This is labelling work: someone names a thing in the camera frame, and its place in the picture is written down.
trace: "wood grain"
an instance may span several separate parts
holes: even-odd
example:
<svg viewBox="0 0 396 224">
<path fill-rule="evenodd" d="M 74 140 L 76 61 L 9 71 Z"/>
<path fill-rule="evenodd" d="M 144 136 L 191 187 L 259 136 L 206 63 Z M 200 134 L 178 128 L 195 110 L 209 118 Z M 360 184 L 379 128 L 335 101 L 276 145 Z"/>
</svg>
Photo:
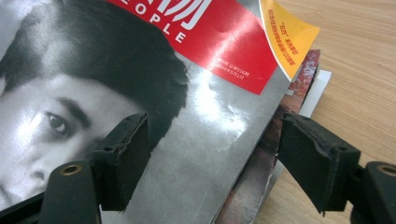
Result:
<svg viewBox="0 0 396 224">
<path fill-rule="evenodd" d="M 361 150 L 361 165 L 396 163 L 396 2 L 277 2 L 321 29 L 313 49 L 332 79 L 312 118 Z M 351 207 L 323 217 L 284 171 L 256 223 L 349 223 Z"/>
</svg>

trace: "book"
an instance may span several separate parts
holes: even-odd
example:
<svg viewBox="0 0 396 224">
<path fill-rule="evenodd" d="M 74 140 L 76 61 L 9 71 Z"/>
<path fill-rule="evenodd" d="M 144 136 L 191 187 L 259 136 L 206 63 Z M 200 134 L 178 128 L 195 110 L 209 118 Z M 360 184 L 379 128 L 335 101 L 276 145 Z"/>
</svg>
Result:
<svg viewBox="0 0 396 224">
<path fill-rule="evenodd" d="M 276 160 L 281 119 L 285 111 L 299 113 L 311 85 L 315 84 L 319 55 L 318 49 L 309 50 L 306 54 L 298 76 L 290 83 L 262 139 L 238 176 L 216 223 L 253 223 L 255 220 L 283 168 Z"/>
<path fill-rule="evenodd" d="M 318 33 L 272 1 L 0 3 L 0 209 L 148 112 L 151 158 L 105 223 L 213 220 Z"/>
</svg>

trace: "man's hair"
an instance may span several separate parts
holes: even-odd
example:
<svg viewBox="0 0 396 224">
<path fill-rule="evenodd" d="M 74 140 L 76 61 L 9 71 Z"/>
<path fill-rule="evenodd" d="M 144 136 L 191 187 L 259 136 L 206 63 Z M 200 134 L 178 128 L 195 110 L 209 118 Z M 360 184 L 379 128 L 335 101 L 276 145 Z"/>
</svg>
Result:
<svg viewBox="0 0 396 224">
<path fill-rule="evenodd" d="M 186 67 L 163 32 L 104 1 L 34 8 L 0 62 L 5 93 L 61 73 L 97 80 L 138 103 L 148 112 L 152 147 L 186 104 Z"/>
</svg>

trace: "man's eye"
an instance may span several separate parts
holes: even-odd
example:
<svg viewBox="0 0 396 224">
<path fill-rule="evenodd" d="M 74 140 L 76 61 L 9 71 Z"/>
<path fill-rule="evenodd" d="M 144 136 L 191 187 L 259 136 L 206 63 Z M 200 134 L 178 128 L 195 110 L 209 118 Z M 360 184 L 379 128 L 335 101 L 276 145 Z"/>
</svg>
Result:
<svg viewBox="0 0 396 224">
<path fill-rule="evenodd" d="M 65 135 L 67 133 L 67 123 L 63 118 L 53 115 L 51 113 L 48 113 L 48 117 L 49 117 L 49 126 L 51 127 L 52 130 L 54 130 L 57 133 L 60 133 L 61 135 Z"/>
</svg>

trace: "man's eyebrow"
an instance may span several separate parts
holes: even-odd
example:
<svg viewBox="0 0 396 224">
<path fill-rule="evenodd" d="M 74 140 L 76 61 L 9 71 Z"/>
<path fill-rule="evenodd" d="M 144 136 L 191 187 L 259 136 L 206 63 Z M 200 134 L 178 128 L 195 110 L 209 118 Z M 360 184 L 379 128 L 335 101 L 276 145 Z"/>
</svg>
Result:
<svg viewBox="0 0 396 224">
<path fill-rule="evenodd" d="M 88 118 L 87 114 L 84 113 L 84 111 L 81 109 L 81 106 L 79 106 L 76 101 L 63 97 L 59 97 L 56 100 L 61 103 L 61 105 L 66 107 L 66 109 L 70 112 L 70 114 L 72 114 L 73 117 L 81 122 L 82 127 L 87 129 L 91 126 L 91 120 Z"/>
</svg>

